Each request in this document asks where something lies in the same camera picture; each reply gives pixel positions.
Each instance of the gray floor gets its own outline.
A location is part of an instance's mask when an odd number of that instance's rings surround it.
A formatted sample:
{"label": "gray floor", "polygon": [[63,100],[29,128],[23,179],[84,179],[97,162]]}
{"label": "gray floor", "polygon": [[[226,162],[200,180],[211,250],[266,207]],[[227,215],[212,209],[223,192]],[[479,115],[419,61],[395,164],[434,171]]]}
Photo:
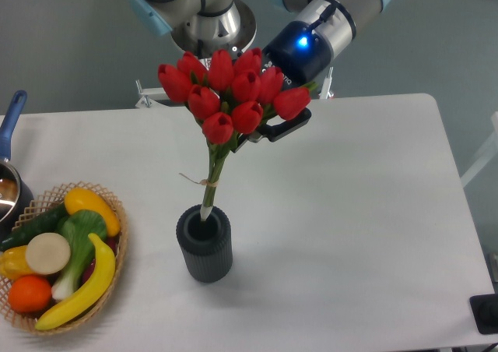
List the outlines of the gray floor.
{"label": "gray floor", "polygon": [[[258,22],[254,46],[294,17],[243,1]],[[393,0],[335,61],[335,94],[433,95],[463,173],[498,111],[497,24],[498,0]],[[135,79],[159,86],[158,64],[180,55],[127,0],[0,0],[0,114],[18,89],[30,95],[26,113],[131,108]],[[498,158],[465,191],[483,251],[498,252]]]}

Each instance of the yellow pepper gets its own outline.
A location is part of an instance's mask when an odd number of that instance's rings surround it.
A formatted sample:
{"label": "yellow pepper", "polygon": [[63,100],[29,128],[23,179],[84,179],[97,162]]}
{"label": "yellow pepper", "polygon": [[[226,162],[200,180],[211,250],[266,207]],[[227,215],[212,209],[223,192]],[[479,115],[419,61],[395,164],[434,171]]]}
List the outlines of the yellow pepper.
{"label": "yellow pepper", "polygon": [[88,234],[95,246],[95,270],[90,278],[70,297],[47,310],[35,324],[36,330],[50,330],[64,325],[90,308],[106,292],[116,271],[112,249],[95,233]]}
{"label": "yellow pepper", "polygon": [[81,209],[99,213],[106,222],[108,237],[115,237],[121,230],[116,213],[92,190],[81,187],[73,188],[65,195],[64,205],[69,214],[74,214]]}
{"label": "yellow pepper", "polygon": [[21,276],[35,274],[26,262],[26,248],[27,245],[21,245],[3,252],[0,256],[0,276],[17,280]]}

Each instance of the black vase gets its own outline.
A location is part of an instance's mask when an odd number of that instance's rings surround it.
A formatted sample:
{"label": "black vase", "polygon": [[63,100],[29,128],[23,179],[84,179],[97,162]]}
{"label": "black vase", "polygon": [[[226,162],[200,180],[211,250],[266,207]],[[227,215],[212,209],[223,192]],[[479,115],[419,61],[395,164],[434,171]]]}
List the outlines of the black vase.
{"label": "black vase", "polygon": [[189,273],[205,283],[222,279],[232,267],[230,222],[217,207],[201,222],[201,206],[187,209],[178,220],[177,240]]}

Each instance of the bok choy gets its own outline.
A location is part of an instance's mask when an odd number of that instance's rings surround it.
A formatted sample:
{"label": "bok choy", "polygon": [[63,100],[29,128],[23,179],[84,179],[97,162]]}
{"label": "bok choy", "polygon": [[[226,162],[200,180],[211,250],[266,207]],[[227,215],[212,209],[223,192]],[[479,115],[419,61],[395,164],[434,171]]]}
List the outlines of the bok choy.
{"label": "bok choy", "polygon": [[79,287],[79,280],[95,257],[95,250],[88,234],[95,233],[101,240],[107,237],[103,217],[91,210],[80,210],[71,215],[57,232],[69,243],[71,258],[52,286],[52,297],[61,301],[71,296]]}

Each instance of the red tulip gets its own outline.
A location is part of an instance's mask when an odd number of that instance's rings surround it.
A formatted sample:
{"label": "red tulip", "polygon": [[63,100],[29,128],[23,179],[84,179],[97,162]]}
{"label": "red tulip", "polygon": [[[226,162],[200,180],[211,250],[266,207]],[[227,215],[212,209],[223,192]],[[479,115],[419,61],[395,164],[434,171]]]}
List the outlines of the red tulip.
{"label": "red tulip", "polygon": [[217,91],[225,91],[230,86],[233,81],[233,65],[228,51],[218,50],[212,54],[208,81],[211,88]]}
{"label": "red tulip", "polygon": [[205,120],[219,112],[220,105],[219,98],[209,88],[193,85],[188,95],[188,107],[196,118]]}
{"label": "red tulip", "polygon": [[168,97],[176,102],[183,103],[187,101],[188,94],[192,88],[192,82],[184,73],[180,72],[172,65],[159,65],[157,71],[161,86]]}
{"label": "red tulip", "polygon": [[247,72],[252,70],[259,76],[261,72],[261,49],[253,48],[251,50],[245,51],[233,64],[233,70],[235,72],[235,76],[243,72]]}
{"label": "red tulip", "polygon": [[310,103],[310,92],[306,87],[282,91],[273,100],[273,107],[284,120],[292,120]]}
{"label": "red tulip", "polygon": [[187,51],[184,57],[177,62],[178,70],[190,78],[190,73],[194,72],[199,83],[202,83],[204,76],[208,74],[208,69],[192,54]]}
{"label": "red tulip", "polygon": [[240,103],[256,100],[261,91],[261,80],[253,71],[244,72],[233,79],[232,94]]}
{"label": "red tulip", "polygon": [[257,101],[246,101],[232,111],[233,128],[241,134],[251,134],[262,118],[263,108]]}
{"label": "red tulip", "polygon": [[272,66],[261,75],[261,91],[258,101],[261,104],[271,104],[279,94],[283,84],[283,73],[278,66]]}
{"label": "red tulip", "polygon": [[223,112],[215,113],[204,121],[202,132],[209,142],[224,144],[233,134],[232,118]]}

